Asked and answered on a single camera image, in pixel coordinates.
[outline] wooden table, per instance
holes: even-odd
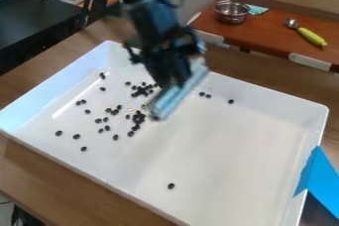
[[[206,8],[191,27],[222,36],[224,43],[256,52],[285,57],[291,53],[332,63],[331,70],[339,72],[339,23],[292,14],[272,9],[260,16],[249,15],[242,25],[225,25],[214,19],[214,3]],[[326,40],[328,46],[320,49],[305,40],[297,31],[284,25],[286,18],[294,18]]]
[[[100,43],[126,39],[130,34],[126,26],[119,20],[98,21],[3,75],[0,77],[0,108]],[[334,140],[339,130],[337,77],[275,57],[250,56],[216,47],[210,48],[206,58],[215,71],[327,104],[332,112],[322,147],[330,153],[330,160],[339,169],[339,139]],[[283,78],[281,74],[287,70],[289,77]],[[0,191],[49,225],[173,225],[4,137],[0,137]],[[307,226],[338,225],[311,198],[306,202],[303,221]]]

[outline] metal bowl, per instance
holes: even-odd
[[[250,8],[231,0],[219,1],[214,6],[215,19],[224,24],[242,24],[245,22]]]

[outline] white surface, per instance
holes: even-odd
[[[332,63],[329,63],[326,61],[315,59],[309,56],[301,56],[301,55],[294,54],[294,53],[290,54],[288,58],[289,60],[293,62],[307,65],[310,67],[314,67],[314,68],[324,70],[324,71],[329,71],[332,65]]]
[[[98,78],[100,71],[107,79]],[[127,80],[152,81],[120,45],[106,42],[2,110],[0,127],[180,225],[297,225],[305,192],[292,195],[320,143],[326,107],[210,73],[168,121],[147,121],[127,138],[132,125],[125,114],[109,116],[113,130],[98,134],[104,125],[94,119],[106,116],[105,108],[122,104],[124,113],[133,112],[146,100],[131,100]],[[74,106],[82,98],[87,104]],[[87,108],[92,114],[84,115]],[[64,134],[56,137],[57,130]],[[73,140],[75,133],[81,139]],[[170,182],[175,189],[167,189]]]

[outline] black bean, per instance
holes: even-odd
[[[133,131],[128,132],[127,136],[128,136],[128,137],[134,136],[134,132],[133,132]]]
[[[134,127],[132,127],[132,131],[136,132],[140,129],[140,125],[136,124]]]
[[[151,119],[153,121],[160,121],[160,118],[158,116],[151,116]]]
[[[62,131],[56,131],[56,136],[60,136],[62,134]]]
[[[173,183],[169,183],[169,185],[168,185],[168,189],[169,189],[169,190],[172,190],[173,188],[175,188],[175,184],[173,184]]]
[[[145,122],[145,119],[139,119],[138,121],[137,121],[137,124],[143,124]]]
[[[119,113],[119,110],[115,109],[114,111],[111,112],[113,116],[117,115]]]

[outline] blue object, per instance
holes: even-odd
[[[261,15],[269,10],[268,8],[263,8],[263,7],[259,7],[255,5],[249,5],[249,4],[246,4],[246,5],[250,8],[250,14],[253,16]]]
[[[320,147],[312,151],[294,196],[305,189],[339,219],[339,175]]]

